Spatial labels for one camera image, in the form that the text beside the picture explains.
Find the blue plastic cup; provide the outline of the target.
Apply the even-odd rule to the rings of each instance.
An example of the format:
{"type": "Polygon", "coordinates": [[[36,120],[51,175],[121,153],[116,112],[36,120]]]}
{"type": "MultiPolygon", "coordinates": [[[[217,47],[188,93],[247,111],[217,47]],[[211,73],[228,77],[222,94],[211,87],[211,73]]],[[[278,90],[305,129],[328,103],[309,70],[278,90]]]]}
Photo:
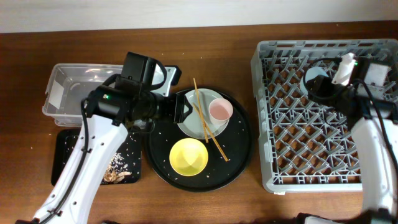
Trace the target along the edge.
{"type": "Polygon", "coordinates": [[[321,67],[312,67],[309,68],[308,71],[305,74],[305,78],[302,77],[301,81],[300,81],[300,91],[304,94],[304,95],[308,95],[308,91],[304,85],[304,82],[307,82],[309,80],[312,80],[314,78],[316,78],[317,76],[324,76],[324,77],[328,77],[328,74],[326,73],[326,71],[324,71],[324,69],[322,69],[321,67]]]}

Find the pink plastic cup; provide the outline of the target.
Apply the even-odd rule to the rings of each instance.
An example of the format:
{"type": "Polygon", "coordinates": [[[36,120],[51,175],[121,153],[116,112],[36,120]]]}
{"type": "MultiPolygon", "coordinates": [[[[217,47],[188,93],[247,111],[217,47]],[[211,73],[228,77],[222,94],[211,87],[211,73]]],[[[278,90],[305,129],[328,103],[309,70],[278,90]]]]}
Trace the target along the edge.
{"type": "Polygon", "coordinates": [[[232,117],[233,106],[227,99],[217,98],[210,103],[208,111],[212,124],[223,125],[232,117]]]}

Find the yellow bowl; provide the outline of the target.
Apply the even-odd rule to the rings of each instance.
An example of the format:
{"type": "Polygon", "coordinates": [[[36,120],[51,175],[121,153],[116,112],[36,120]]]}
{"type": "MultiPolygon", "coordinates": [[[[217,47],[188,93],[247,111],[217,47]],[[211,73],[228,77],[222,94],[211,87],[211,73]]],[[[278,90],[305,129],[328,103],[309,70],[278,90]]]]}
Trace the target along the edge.
{"type": "Polygon", "coordinates": [[[193,138],[177,141],[169,153],[172,169],[185,177],[201,173],[208,164],[208,151],[205,145],[193,138]]]}

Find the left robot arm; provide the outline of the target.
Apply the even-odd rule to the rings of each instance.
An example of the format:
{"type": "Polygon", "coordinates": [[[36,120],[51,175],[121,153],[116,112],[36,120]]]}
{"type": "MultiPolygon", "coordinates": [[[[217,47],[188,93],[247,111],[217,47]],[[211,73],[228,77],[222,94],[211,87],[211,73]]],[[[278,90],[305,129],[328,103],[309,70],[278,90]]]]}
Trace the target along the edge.
{"type": "Polygon", "coordinates": [[[55,187],[32,223],[86,223],[112,157],[137,120],[181,123],[193,111],[185,95],[100,85],[81,102],[78,140],[55,187]]]}

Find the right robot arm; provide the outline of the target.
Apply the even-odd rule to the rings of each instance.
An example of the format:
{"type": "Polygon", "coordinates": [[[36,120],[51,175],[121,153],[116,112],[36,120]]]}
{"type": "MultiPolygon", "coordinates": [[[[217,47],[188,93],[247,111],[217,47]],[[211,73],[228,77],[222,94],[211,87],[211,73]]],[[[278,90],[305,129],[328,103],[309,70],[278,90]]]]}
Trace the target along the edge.
{"type": "Polygon", "coordinates": [[[331,59],[333,76],[314,60],[302,77],[308,99],[346,117],[361,169],[363,210],[350,223],[397,223],[397,104],[383,98],[387,62],[348,53],[331,59]]]}

